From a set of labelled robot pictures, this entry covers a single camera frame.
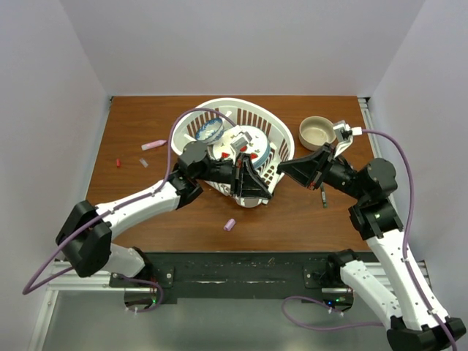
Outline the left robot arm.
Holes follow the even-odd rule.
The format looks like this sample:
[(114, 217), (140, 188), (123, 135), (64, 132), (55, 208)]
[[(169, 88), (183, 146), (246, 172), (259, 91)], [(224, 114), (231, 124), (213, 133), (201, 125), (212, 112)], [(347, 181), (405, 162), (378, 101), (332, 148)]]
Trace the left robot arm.
[(147, 219), (189, 205), (203, 192), (200, 181), (228, 184), (234, 197), (272, 197), (248, 154), (215, 160), (203, 143), (191, 142), (173, 171), (153, 186), (97, 206), (87, 200), (76, 204), (56, 237), (58, 248), (81, 278), (107, 271), (143, 287), (151, 280), (149, 262), (139, 249), (113, 244), (114, 238)]

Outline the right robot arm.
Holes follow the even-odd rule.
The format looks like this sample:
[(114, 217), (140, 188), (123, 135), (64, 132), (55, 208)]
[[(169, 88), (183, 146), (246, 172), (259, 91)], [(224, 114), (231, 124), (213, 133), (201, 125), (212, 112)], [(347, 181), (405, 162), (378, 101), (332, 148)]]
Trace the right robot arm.
[(325, 277), (334, 287), (350, 287), (385, 327), (392, 350), (444, 350), (455, 347), (467, 329), (451, 317), (432, 293), (408, 244), (403, 224), (389, 201), (396, 190), (396, 171), (385, 159), (371, 160), (357, 171), (335, 148), (325, 144), (313, 154), (281, 162), (283, 173), (308, 189), (332, 186), (356, 199), (350, 220), (380, 262), (386, 287), (348, 249), (328, 257)]

